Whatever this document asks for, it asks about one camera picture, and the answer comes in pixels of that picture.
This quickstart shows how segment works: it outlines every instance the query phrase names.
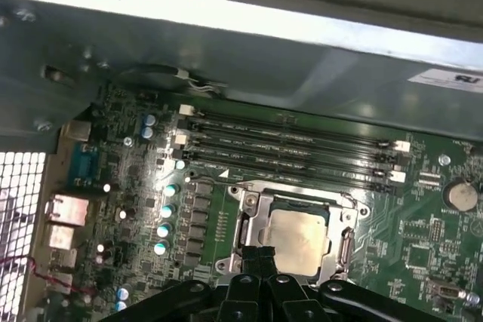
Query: sticker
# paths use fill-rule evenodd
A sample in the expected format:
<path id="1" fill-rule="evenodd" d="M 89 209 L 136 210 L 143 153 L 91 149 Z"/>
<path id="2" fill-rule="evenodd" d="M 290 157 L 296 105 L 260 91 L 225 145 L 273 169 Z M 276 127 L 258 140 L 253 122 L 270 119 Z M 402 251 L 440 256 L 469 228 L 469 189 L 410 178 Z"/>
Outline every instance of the sticker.
<path id="1" fill-rule="evenodd" d="M 419 75 L 415 75 L 413 78 L 409 78 L 408 80 L 410 82 L 483 94 L 483 75 L 470 75 L 467 73 L 449 72 L 440 69 L 429 69 Z"/>
<path id="2" fill-rule="evenodd" d="M 218 175 L 218 177 L 224 177 L 224 178 L 228 178 L 228 176 L 229 176 L 229 169 L 226 169 L 220 175 Z"/>

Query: ram slot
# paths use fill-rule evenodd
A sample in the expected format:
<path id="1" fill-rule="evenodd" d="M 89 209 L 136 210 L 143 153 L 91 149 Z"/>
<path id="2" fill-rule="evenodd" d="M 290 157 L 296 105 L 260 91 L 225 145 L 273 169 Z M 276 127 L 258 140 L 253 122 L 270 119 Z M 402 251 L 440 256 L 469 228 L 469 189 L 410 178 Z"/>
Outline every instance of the ram slot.
<path id="1" fill-rule="evenodd" d="M 209 149 L 192 149 L 184 152 L 184 158 L 190 161 L 200 161 L 222 167 L 236 167 L 241 170 L 251 170 L 254 172 L 271 173 L 272 175 L 284 175 L 289 177 L 301 178 L 315 182 L 327 182 L 348 186 L 352 188 L 366 189 L 374 192 L 389 193 L 396 195 L 399 188 L 378 182 L 368 182 L 359 179 L 344 178 L 330 174 L 320 174 L 318 170 L 304 169 L 297 170 L 282 164 L 270 164 L 266 162 L 247 160 L 243 155 L 234 152 L 216 152 Z"/>
<path id="2" fill-rule="evenodd" d="M 245 153 L 251 157 L 259 157 L 264 156 L 267 158 L 273 158 L 274 156 L 278 156 L 278 160 L 284 160 L 289 162 L 294 162 L 297 164 L 303 164 L 305 167 L 324 167 L 327 169 L 343 171 L 347 173 L 358 173 L 364 176 L 375 176 L 381 178 L 387 178 L 390 176 L 390 171 L 377 169 L 373 167 L 364 167 L 358 165 L 350 165 L 350 164 L 340 164 L 337 162 L 329 162 L 329 161 L 321 161 L 309 156 L 297 156 L 297 155 L 280 155 L 275 154 L 273 152 L 263 150 L 263 149 L 250 149 L 248 147 L 240 146 L 240 145 L 223 145 L 216 142 L 210 142 L 208 140 L 197 140 L 193 143 L 196 147 L 202 147 L 205 149 L 212 149 L 221 152 L 240 152 Z"/>
<path id="3" fill-rule="evenodd" d="M 376 148 L 376 149 L 390 149 L 393 147 L 393 144 L 389 140 L 378 140 L 373 139 L 371 137 L 361 137 L 361 136 L 353 136 L 347 135 L 344 133 L 335 133 L 330 131 L 323 131 L 323 130 L 313 130 L 307 127 L 296 126 L 292 124 L 275 124 L 272 122 L 266 122 L 261 120 L 256 120 L 252 118 L 244 118 L 234 115 L 222 115 L 216 112 L 202 112 L 203 118 L 206 120 L 213 120 L 219 121 L 223 123 L 241 123 L 243 125 L 249 127 L 260 127 L 264 130 L 274 130 L 274 131 L 281 131 L 281 132 L 289 132 L 289 133 L 298 133 L 299 135 L 307 136 L 307 137 L 314 137 L 319 138 L 320 140 L 330 140 L 333 142 L 340 142 L 343 140 L 344 142 L 366 146 L 369 148 Z"/>

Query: electrolytic capacitor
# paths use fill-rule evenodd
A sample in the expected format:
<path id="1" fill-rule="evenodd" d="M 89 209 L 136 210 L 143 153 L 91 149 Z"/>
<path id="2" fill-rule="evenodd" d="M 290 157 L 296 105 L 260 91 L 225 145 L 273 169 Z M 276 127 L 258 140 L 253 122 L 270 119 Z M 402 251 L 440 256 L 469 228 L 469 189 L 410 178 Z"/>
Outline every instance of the electrolytic capacitor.
<path id="1" fill-rule="evenodd" d="M 162 256 L 166 253 L 169 248 L 169 243 L 167 241 L 159 241 L 154 246 L 154 254 L 157 256 Z"/>
<path id="2" fill-rule="evenodd" d="M 151 127 L 144 127 L 141 130 L 141 137 L 144 139 L 149 140 L 152 137 L 152 135 L 154 135 L 154 131 L 152 130 Z"/>
<path id="3" fill-rule="evenodd" d="M 119 211 L 120 220 L 134 219 L 135 216 L 136 216 L 136 209 L 134 209 L 133 207 L 129 207 L 127 209 L 123 209 Z"/>
<path id="4" fill-rule="evenodd" d="M 176 207 L 172 204 L 165 205 L 161 208 L 161 218 L 169 218 L 176 211 Z"/>
<path id="5" fill-rule="evenodd" d="M 154 115 L 146 115 L 146 117 L 144 118 L 144 124 L 146 126 L 154 126 L 154 124 L 156 123 L 156 117 Z"/>
<path id="6" fill-rule="evenodd" d="M 170 198 L 171 196 L 175 196 L 179 189 L 179 186 L 176 184 L 166 185 L 163 189 L 163 194 Z"/>
<path id="7" fill-rule="evenodd" d="M 104 241 L 103 243 L 98 244 L 96 249 L 98 253 L 104 253 L 105 251 L 111 249 L 113 246 L 114 242 Z"/>
<path id="8" fill-rule="evenodd" d="M 124 302 L 117 302 L 115 305 L 114 305 L 114 309 L 116 312 L 119 312 L 119 311 L 122 311 L 123 309 L 126 309 L 127 306 Z"/>
<path id="9" fill-rule="evenodd" d="M 163 222 L 157 229 L 156 229 L 156 234 L 160 238 L 166 238 L 169 233 L 173 230 L 173 227 L 169 222 Z"/>
<path id="10" fill-rule="evenodd" d="M 104 264 L 106 260 L 112 258 L 112 251 L 111 250 L 104 250 L 101 253 L 96 255 L 96 263 L 97 264 Z"/>
<path id="11" fill-rule="evenodd" d="M 132 286 L 130 284 L 123 284 L 118 288 L 117 292 L 115 293 L 115 296 L 120 301 L 125 301 L 126 299 L 129 298 L 131 292 L 132 292 Z"/>

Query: mesh vent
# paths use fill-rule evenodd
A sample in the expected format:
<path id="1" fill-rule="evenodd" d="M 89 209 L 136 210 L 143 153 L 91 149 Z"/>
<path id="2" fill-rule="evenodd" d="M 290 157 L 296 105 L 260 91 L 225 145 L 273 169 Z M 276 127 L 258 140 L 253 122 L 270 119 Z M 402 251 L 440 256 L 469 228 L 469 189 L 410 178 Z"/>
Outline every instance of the mesh vent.
<path id="1" fill-rule="evenodd" d="M 45 153 L 0 152 L 0 260 L 30 252 Z M 26 259 L 0 264 L 0 320 L 18 315 Z"/>

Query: capacitor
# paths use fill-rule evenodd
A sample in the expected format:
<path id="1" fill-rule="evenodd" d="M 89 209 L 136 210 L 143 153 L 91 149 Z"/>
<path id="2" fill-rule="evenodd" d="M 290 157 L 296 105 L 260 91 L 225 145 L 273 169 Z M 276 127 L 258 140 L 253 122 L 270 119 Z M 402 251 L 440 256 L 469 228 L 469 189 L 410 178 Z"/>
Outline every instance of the capacitor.
<path id="1" fill-rule="evenodd" d="M 156 234 L 160 238 L 166 238 L 168 234 L 171 232 L 171 230 L 173 230 L 173 227 L 171 226 L 171 224 L 169 222 L 163 222 L 156 230 Z"/>
<path id="2" fill-rule="evenodd" d="M 132 286 L 130 284 L 123 284 L 118 288 L 117 292 L 115 293 L 115 296 L 120 301 L 125 301 L 126 299 L 129 298 L 131 291 L 132 291 Z"/>
<path id="3" fill-rule="evenodd" d="M 144 118 L 144 124 L 146 126 L 154 126 L 154 124 L 156 123 L 156 117 L 154 115 L 146 115 L 146 117 Z"/>
<path id="4" fill-rule="evenodd" d="M 175 211 L 176 208 L 173 204 L 165 205 L 161 208 L 161 218 L 169 218 Z"/>
<path id="5" fill-rule="evenodd" d="M 114 309 L 116 312 L 122 311 L 123 309 L 126 309 L 128 306 L 124 302 L 117 302 L 114 305 Z"/>
<path id="6" fill-rule="evenodd" d="M 176 184 L 166 185 L 163 189 L 163 194 L 167 197 L 174 196 L 180 188 Z"/>
<path id="7" fill-rule="evenodd" d="M 154 135 L 154 131 L 152 130 L 151 127 L 144 127 L 141 130 L 141 137 L 144 139 L 149 140 L 152 137 L 152 135 Z"/>
<path id="8" fill-rule="evenodd" d="M 154 254 L 157 256 L 162 256 L 166 253 L 169 248 L 169 243 L 167 241 L 159 241 L 154 246 Z"/>
<path id="9" fill-rule="evenodd" d="M 104 192 L 118 192 L 121 190 L 121 186 L 116 182 L 107 182 L 103 186 Z"/>
<path id="10" fill-rule="evenodd" d="M 123 209 L 119 211 L 120 220 L 134 219 L 135 216 L 136 216 L 136 209 L 134 209 L 133 207 L 129 207 L 127 209 Z"/>
<path id="11" fill-rule="evenodd" d="M 92 297 L 89 296 L 88 294 L 84 294 L 82 296 L 82 301 L 86 304 L 86 305 L 90 305 L 92 303 Z"/>
<path id="12" fill-rule="evenodd" d="M 97 254 L 97 255 L 96 255 L 95 262 L 96 262 L 96 264 L 99 264 L 99 265 L 104 264 L 104 258 L 103 258 L 103 256 L 101 256 L 101 255 Z"/>
<path id="13" fill-rule="evenodd" d="M 183 160 L 178 160 L 176 161 L 176 164 L 174 165 L 174 168 L 176 170 L 182 170 L 186 167 L 186 162 Z"/>
<path id="14" fill-rule="evenodd" d="M 103 243 L 100 243 L 97 245 L 97 252 L 98 253 L 104 253 L 105 251 L 111 249 L 114 246 L 114 243 L 112 241 L 104 241 Z"/>

